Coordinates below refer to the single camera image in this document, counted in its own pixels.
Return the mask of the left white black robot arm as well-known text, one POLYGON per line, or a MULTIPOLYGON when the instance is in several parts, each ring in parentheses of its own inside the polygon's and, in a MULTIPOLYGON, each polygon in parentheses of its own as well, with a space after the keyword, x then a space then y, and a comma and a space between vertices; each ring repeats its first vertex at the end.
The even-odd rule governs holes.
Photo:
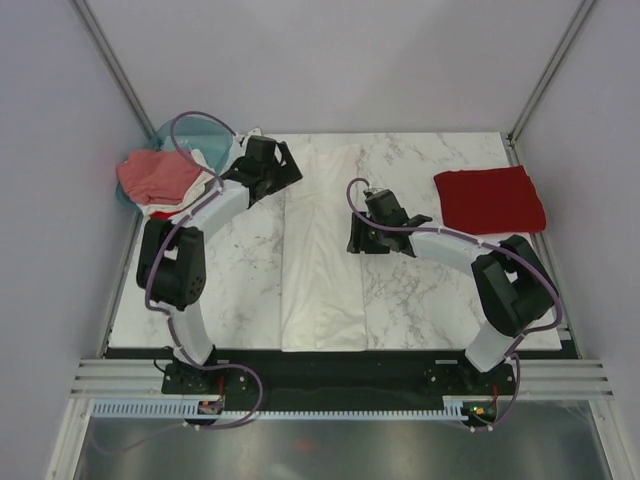
POLYGON ((302 178, 286 143, 251 135, 241 156, 214 178, 211 192, 188 213, 175 222, 150 219, 145 224, 136 282, 144 290, 145 307, 166 317, 174 357, 188 365, 185 382, 198 393, 211 392, 220 378, 210 362, 214 344, 200 307, 206 244, 235 217, 302 178))

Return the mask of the white t shirt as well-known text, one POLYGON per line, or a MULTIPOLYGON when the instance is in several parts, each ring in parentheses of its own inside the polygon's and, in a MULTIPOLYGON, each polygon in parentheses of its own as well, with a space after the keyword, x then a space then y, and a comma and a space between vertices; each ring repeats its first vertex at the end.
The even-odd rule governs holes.
POLYGON ((295 153, 303 178, 285 190, 281 348, 364 351, 367 325, 361 261, 347 252, 346 187, 358 173, 359 145, 295 153))

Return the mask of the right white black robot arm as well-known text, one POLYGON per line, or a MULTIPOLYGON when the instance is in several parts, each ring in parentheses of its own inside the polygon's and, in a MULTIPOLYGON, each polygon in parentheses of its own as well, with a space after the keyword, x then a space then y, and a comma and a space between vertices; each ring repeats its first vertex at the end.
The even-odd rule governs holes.
POLYGON ((366 209, 352 210, 347 251, 384 255, 391 252, 435 261, 468 275, 475 282, 485 321, 464 350, 466 362, 458 381, 467 392, 483 392, 494 381, 493 369, 513 354, 530 334, 551 330, 562 320, 554 285, 529 241, 513 234, 498 244, 432 224, 426 215, 409 216, 389 189, 364 190, 366 209))

